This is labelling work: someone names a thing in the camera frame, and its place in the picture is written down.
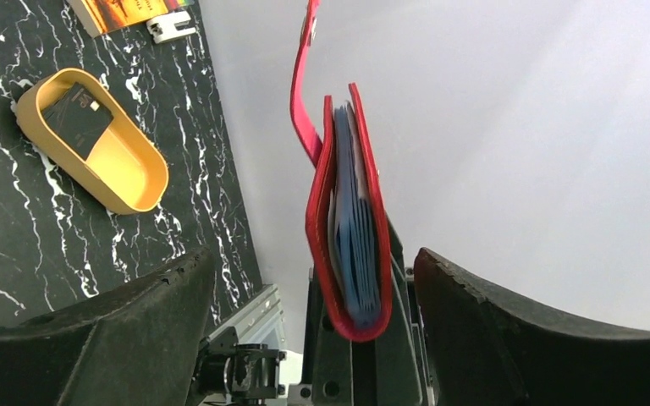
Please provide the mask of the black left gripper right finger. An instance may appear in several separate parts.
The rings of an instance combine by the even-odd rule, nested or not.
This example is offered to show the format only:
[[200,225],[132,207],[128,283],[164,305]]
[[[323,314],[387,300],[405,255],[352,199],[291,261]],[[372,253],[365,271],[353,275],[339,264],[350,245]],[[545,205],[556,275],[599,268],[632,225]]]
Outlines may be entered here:
[[442,405],[650,405],[650,331],[555,309],[423,248],[414,284]]

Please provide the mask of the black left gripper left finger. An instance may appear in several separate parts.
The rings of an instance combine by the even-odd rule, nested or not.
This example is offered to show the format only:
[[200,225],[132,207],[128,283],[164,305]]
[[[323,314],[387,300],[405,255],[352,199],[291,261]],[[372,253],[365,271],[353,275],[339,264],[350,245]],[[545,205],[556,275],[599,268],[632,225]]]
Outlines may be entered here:
[[213,301],[206,248],[0,327],[0,405],[184,405]]

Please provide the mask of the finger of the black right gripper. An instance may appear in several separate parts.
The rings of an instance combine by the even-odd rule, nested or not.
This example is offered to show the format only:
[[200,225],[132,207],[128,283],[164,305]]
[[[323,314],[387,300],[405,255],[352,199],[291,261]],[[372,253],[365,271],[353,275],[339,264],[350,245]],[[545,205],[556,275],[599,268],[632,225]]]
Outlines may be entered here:
[[334,329],[322,291],[309,281],[301,398],[307,405],[351,405],[350,341]]
[[432,402],[425,334],[416,300],[414,272],[405,265],[403,245],[388,226],[392,260],[392,314],[376,340],[377,402],[429,405]]

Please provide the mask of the red leather card holder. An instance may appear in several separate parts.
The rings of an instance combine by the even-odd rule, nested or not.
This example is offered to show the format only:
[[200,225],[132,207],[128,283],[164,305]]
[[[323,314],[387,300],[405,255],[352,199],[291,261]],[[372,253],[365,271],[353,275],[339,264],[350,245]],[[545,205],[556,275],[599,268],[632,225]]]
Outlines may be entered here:
[[341,336],[364,343],[385,331],[393,309],[388,219],[356,84],[348,85],[350,99],[339,107],[325,96],[321,133],[302,99],[319,5],[306,5],[289,112],[315,168],[305,227],[329,319]]

